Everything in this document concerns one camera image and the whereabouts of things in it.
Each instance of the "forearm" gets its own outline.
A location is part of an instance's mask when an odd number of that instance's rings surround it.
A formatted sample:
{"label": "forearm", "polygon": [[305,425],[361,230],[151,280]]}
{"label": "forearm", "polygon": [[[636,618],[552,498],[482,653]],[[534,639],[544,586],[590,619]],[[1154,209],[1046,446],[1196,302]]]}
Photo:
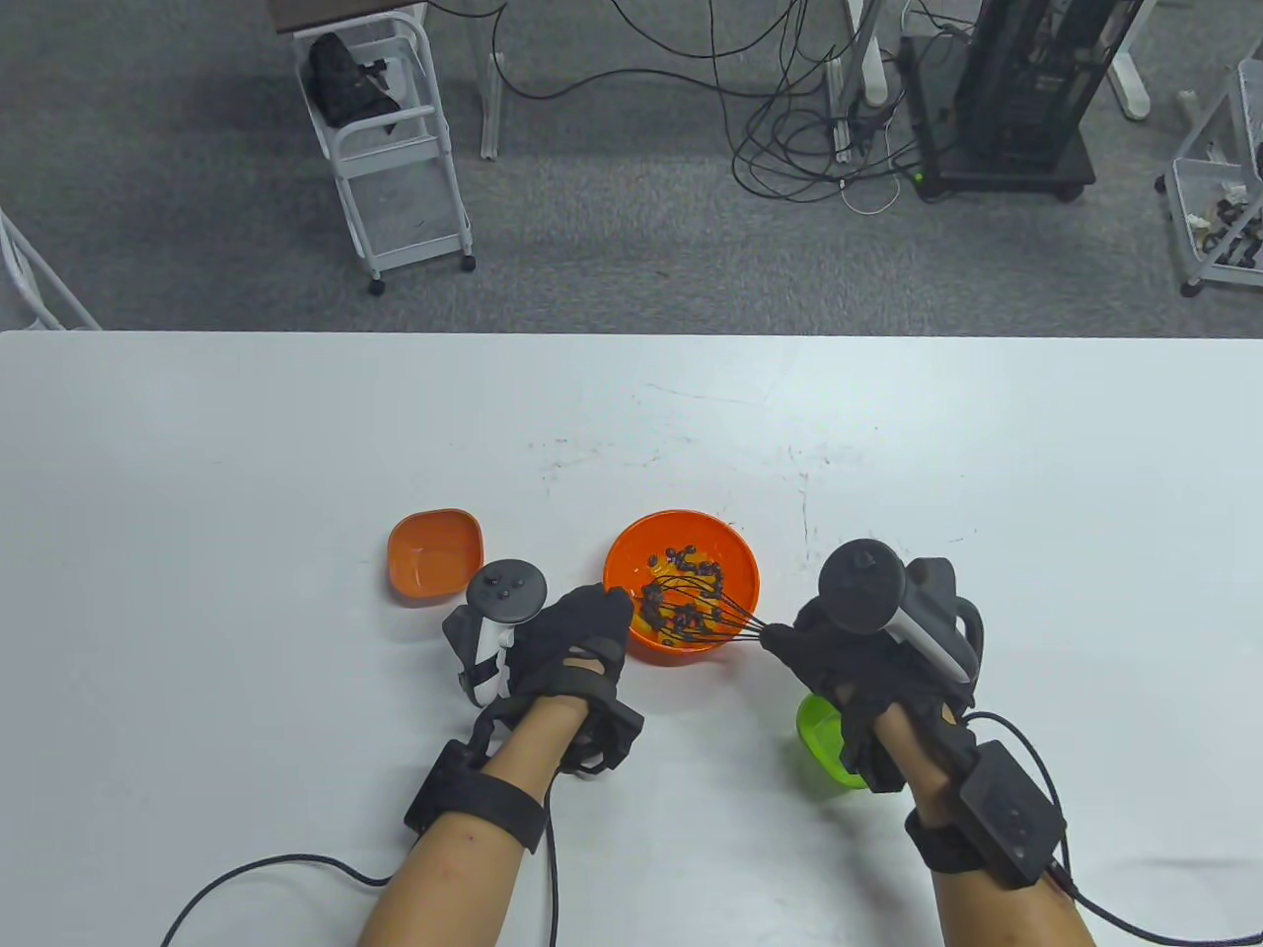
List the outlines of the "forearm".
{"label": "forearm", "polygon": [[[877,736],[908,780],[927,827],[951,822],[951,780],[926,754],[907,712],[894,706],[877,721]],[[947,947],[1092,947],[1074,902],[1045,875],[1032,888],[1002,888],[986,871],[935,874],[938,922]]]}
{"label": "forearm", "polygon": [[[586,717],[587,705],[573,697],[536,701],[482,771],[542,803]],[[490,822],[445,813],[381,895],[360,947],[494,947],[523,851]]]}

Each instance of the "person's right hand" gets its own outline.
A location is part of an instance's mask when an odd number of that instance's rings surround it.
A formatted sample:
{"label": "person's right hand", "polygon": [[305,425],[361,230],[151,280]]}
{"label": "person's right hand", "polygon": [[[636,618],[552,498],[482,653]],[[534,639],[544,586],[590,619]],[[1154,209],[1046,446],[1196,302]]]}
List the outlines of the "person's right hand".
{"label": "person's right hand", "polygon": [[941,713],[946,705],[959,717],[974,703],[974,684],[946,681],[885,631],[844,631],[830,622],[818,599],[803,606],[793,626],[768,625],[759,641],[842,712],[842,765],[863,775],[874,792],[898,792],[904,783],[873,732],[890,705],[903,705],[913,716]]}

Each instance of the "black cable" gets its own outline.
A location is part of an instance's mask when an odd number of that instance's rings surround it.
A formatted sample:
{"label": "black cable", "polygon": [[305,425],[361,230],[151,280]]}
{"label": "black cable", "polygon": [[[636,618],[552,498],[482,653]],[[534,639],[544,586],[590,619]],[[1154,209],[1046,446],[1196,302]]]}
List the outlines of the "black cable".
{"label": "black cable", "polygon": [[[816,152],[812,149],[803,149],[796,144],[798,136],[807,134],[813,130],[820,130],[826,135],[832,131],[837,116],[830,116],[825,112],[817,111],[815,109],[803,109],[796,105],[796,98],[805,98],[818,95],[825,87],[825,77],[821,74],[810,88],[805,88],[808,82],[812,82],[817,71],[820,71],[826,62],[834,59],[842,53],[845,53],[855,42],[855,37],[849,37],[847,42],[841,47],[830,47],[823,56],[816,57],[802,49],[802,34],[806,24],[807,10],[810,0],[788,0],[786,8],[777,16],[773,23],[767,27],[758,37],[753,40],[744,43],[734,49],[719,51],[716,47],[714,32],[715,32],[715,14],[714,4],[709,5],[710,14],[710,32],[711,32],[711,48],[707,53],[690,53],[682,49],[677,49],[657,37],[649,34],[648,30],[639,27],[626,11],[619,5],[618,0],[610,0],[611,5],[619,13],[621,19],[640,37],[649,40],[654,45],[666,49],[676,56],[688,59],[710,59],[711,61],[711,76],[712,82],[706,82],[703,80],[693,78],[692,76],[686,76],[683,73],[671,72],[668,69],[655,69],[655,68],[620,68],[609,69],[605,72],[599,72],[592,76],[587,76],[576,82],[566,85],[561,88],[553,90],[551,92],[529,92],[524,88],[517,86],[500,67],[499,58],[496,53],[499,52],[499,28],[501,18],[508,9],[506,3],[500,3],[498,6],[485,10],[481,13],[464,13],[452,10],[442,4],[434,4],[434,6],[450,15],[465,18],[465,19],[493,19],[491,25],[491,61],[496,71],[500,74],[500,80],[504,82],[505,88],[508,88],[514,95],[528,98],[532,101],[551,101],[560,98],[561,96],[568,95],[591,82],[602,78],[610,78],[614,76],[659,76],[662,78],[671,78],[679,82],[686,82],[700,88],[706,88],[720,96],[721,112],[725,119],[725,139],[727,140],[729,148],[733,152],[733,160],[730,164],[730,172],[736,183],[746,192],[757,196],[778,201],[788,201],[793,203],[813,203],[816,201],[827,200],[835,197],[840,193],[837,184],[840,182],[856,182],[856,181],[869,181],[875,178],[890,177],[894,173],[899,173],[893,165],[888,167],[885,170],[871,170],[875,164],[880,164],[887,160],[883,158],[880,160],[874,160],[871,157],[866,159],[863,164],[856,168],[850,168],[842,173],[831,172],[834,164],[834,155],[831,152]],[[719,77],[717,61],[721,58],[736,56],[739,53],[746,52],[753,47],[758,45],[768,37],[773,34],[777,27],[781,27],[781,44],[778,49],[778,59],[781,62],[781,78],[777,87],[770,92],[746,92],[743,90],[730,88],[724,86]],[[786,43],[792,39],[792,45],[786,52]],[[806,62],[806,69],[802,74],[792,77],[793,67],[798,59]],[[744,135],[741,141],[736,145],[733,143],[731,134],[731,115],[727,109],[726,98],[731,96],[734,98],[745,98],[758,101],[759,105],[754,109],[750,119],[746,122]],[[861,116],[863,121],[875,122],[874,126],[884,126],[884,122],[889,121],[889,116],[894,114],[894,109],[902,102],[903,93],[889,106],[885,106],[884,112],[877,112],[871,116]],[[777,112],[777,106],[783,105],[779,114]],[[789,129],[789,124],[797,120],[797,128]],[[759,130],[767,128],[767,140],[760,140]],[[892,155],[902,155],[912,143],[904,145],[894,152]],[[810,167],[810,162],[825,159],[825,167]],[[763,176],[773,176],[787,181],[791,183],[789,189],[782,189],[772,184]],[[807,192],[812,191],[820,184],[829,186],[829,191],[823,194],[807,196]]]}
{"label": "black cable", "polygon": [[647,33],[644,29],[633,23],[632,18],[626,15],[626,13],[623,10],[621,6],[619,6],[619,0],[610,0],[610,4],[618,11],[619,16],[623,18],[623,21],[628,24],[634,33],[638,33],[639,35],[644,37],[659,49],[666,49],[672,56],[678,56],[682,59],[725,59],[729,56],[738,56],[739,53],[748,52],[772,35],[772,30],[779,27],[781,21],[789,15],[789,11],[793,10],[796,3],[797,0],[789,0],[789,4],[781,13],[781,15],[772,21],[772,25],[768,27],[765,30],[763,30],[759,35],[757,35],[745,45],[739,45],[736,47],[736,49],[725,49],[722,53],[715,53],[714,51],[711,53],[686,53],[683,49],[676,49],[674,47],[663,43],[657,37],[653,37],[649,33]]}
{"label": "black cable", "polygon": [[548,847],[548,886],[552,893],[552,922],[548,924],[548,947],[557,947],[557,915],[561,914],[561,891],[557,884],[557,832],[552,825],[552,787],[544,795],[544,845]]}
{"label": "black cable", "polygon": [[248,871],[254,871],[256,869],[268,867],[270,865],[284,865],[290,862],[308,864],[308,865],[327,865],[341,871],[344,875],[359,881],[361,885],[368,885],[369,888],[385,888],[390,884],[393,875],[386,875],[385,878],[370,878],[361,871],[356,871],[354,867],[347,865],[345,861],[338,861],[337,859],[330,857],[328,855],[308,855],[308,854],[294,854],[294,855],[273,855],[269,859],[259,859],[258,861],[251,861],[246,865],[239,865],[231,871],[225,871],[222,875],[216,878],[208,885],[206,885],[201,891],[195,894],[186,904],[176,919],[172,922],[171,927],[167,928],[167,934],[162,938],[160,947],[171,947],[171,942],[174,939],[176,933],[179,931],[181,924],[188,918],[189,912],[196,908],[201,900],[213,891],[216,888],[222,885],[225,881],[231,881],[239,875],[244,875]]}
{"label": "black cable", "polygon": [[[1039,770],[1039,777],[1043,779],[1045,785],[1048,789],[1048,798],[1052,801],[1053,807],[1057,809],[1057,814],[1065,821],[1065,813],[1061,808],[1061,799],[1057,797],[1057,788],[1052,784],[1052,775],[1048,773],[1048,768],[1043,764],[1043,759],[1039,756],[1038,751],[1034,749],[1026,734],[1018,730],[1015,724],[1002,717],[999,713],[991,713],[990,711],[974,711],[973,713],[966,713],[961,717],[964,724],[969,724],[974,720],[991,720],[999,724],[1002,727],[1013,734],[1014,737],[1026,747],[1026,751],[1031,754],[1031,759],[1034,760],[1034,765]],[[1254,944],[1263,944],[1263,931],[1257,934],[1245,934],[1244,937],[1226,937],[1221,939],[1187,939],[1183,937],[1167,937],[1166,934],[1157,934],[1152,931],[1147,931],[1143,927],[1137,927],[1129,920],[1124,920],[1118,914],[1106,910],[1096,902],[1089,899],[1082,891],[1079,890],[1079,885],[1075,884],[1074,876],[1070,874],[1070,843],[1063,835],[1061,837],[1062,845],[1062,861],[1058,865],[1056,861],[1048,869],[1048,875],[1057,884],[1061,890],[1063,890],[1070,898],[1077,902],[1085,910],[1091,912],[1101,920],[1108,924],[1113,924],[1119,931],[1138,937],[1142,941],[1148,941],[1149,943],[1161,944],[1162,947],[1254,947]]]}
{"label": "black cable", "polygon": [[[791,6],[793,3],[798,3],[798,0],[791,0]],[[562,86],[561,88],[554,90],[552,92],[528,92],[524,88],[520,88],[517,85],[514,85],[513,80],[510,80],[505,74],[504,69],[500,67],[500,61],[496,57],[496,53],[499,52],[496,40],[500,33],[500,19],[504,16],[505,10],[509,9],[508,3],[501,3],[495,9],[486,10],[484,13],[458,13],[457,10],[451,10],[446,6],[440,6],[438,4],[432,4],[432,6],[434,6],[437,10],[441,10],[442,13],[450,14],[452,16],[458,16],[461,19],[481,20],[481,19],[494,18],[491,23],[491,62],[495,64],[495,71],[500,73],[500,81],[504,82],[504,87],[508,88],[510,92],[513,92],[515,96],[519,96],[520,98],[528,98],[534,102],[548,102],[552,101],[553,98],[561,98],[562,96],[570,95],[575,90],[582,88],[584,86],[591,82],[596,82],[597,80],[610,78],[613,76],[659,76],[662,78],[676,80],[677,82],[687,82],[688,85],[692,86],[700,86],[701,88],[707,88],[712,92],[717,91],[716,87],[712,86],[710,82],[693,78],[692,76],[686,76],[682,72],[633,67],[621,69],[606,69],[605,72],[597,72],[591,76],[585,76],[577,82],[571,82],[570,85]],[[735,56],[738,52],[744,52],[744,51],[743,49],[729,51],[727,53],[724,53],[724,56]],[[710,59],[710,56],[705,56],[701,58]],[[741,90],[735,90],[735,88],[726,88],[724,90],[724,92],[739,98],[763,98],[765,96],[764,92],[743,92]]]}

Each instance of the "white cable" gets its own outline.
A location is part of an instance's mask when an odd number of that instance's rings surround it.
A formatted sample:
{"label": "white cable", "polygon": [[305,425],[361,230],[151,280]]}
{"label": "white cable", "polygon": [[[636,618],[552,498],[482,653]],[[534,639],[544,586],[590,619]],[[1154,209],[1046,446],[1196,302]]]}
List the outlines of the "white cable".
{"label": "white cable", "polygon": [[[894,172],[894,158],[890,157],[890,121],[893,120],[894,120],[894,114],[892,112],[890,119],[885,122],[885,126],[882,129],[882,138],[885,139],[885,167],[890,172]],[[889,201],[878,207],[875,211],[861,211],[854,205],[851,205],[851,202],[846,200],[846,182],[845,181],[837,182],[837,188],[839,191],[841,191],[842,203],[846,205],[846,210],[849,210],[851,213],[858,213],[861,217],[877,217],[879,213],[885,213],[887,211],[889,211],[892,207],[894,207],[895,201],[899,200],[899,193],[903,191],[903,187],[899,183],[899,176],[893,174],[893,177],[894,177],[894,196],[890,197]]]}

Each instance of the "white table leg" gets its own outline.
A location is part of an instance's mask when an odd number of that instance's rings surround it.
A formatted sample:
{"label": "white table leg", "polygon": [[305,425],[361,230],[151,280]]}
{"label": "white table leg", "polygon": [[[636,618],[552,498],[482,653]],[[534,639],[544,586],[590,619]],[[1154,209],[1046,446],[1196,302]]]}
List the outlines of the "white table leg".
{"label": "white table leg", "polygon": [[[851,104],[855,102],[864,90],[864,100],[870,106],[879,106],[885,102],[889,90],[885,82],[885,71],[882,68],[882,51],[877,44],[877,20],[883,0],[845,0],[842,9],[846,13],[849,34],[859,34],[858,45],[864,51],[863,58],[856,63],[855,48],[846,49],[841,56],[835,56],[825,63],[825,87],[829,91],[829,110],[834,117],[834,157],[840,164],[846,164],[859,155],[853,154],[850,129],[844,116],[850,114]],[[868,21],[864,14],[868,11]]]}
{"label": "white table leg", "polygon": [[1144,21],[1149,19],[1157,1],[1144,0],[1140,5],[1109,66],[1109,83],[1114,87],[1114,95],[1118,97],[1123,114],[1132,121],[1142,121],[1149,116],[1149,92],[1144,87],[1140,73],[1135,71],[1135,61],[1132,59],[1132,43],[1140,35]]}
{"label": "white table leg", "polygon": [[[460,0],[457,6],[462,13],[475,11],[470,0]],[[500,69],[504,68],[504,53],[496,53],[495,58],[491,58],[494,24],[495,19],[490,16],[465,20],[465,35],[469,38],[470,53],[474,57],[474,77],[482,100],[480,154],[489,162],[494,162],[500,155],[500,110],[504,102],[504,80],[500,78]]]}
{"label": "white table leg", "polygon": [[[846,16],[851,33],[855,24],[864,14],[864,0],[846,0]],[[864,49],[864,101],[874,109],[885,105],[885,97],[890,93],[885,81],[885,69],[882,67],[882,51],[878,48],[877,37],[869,42]]]}

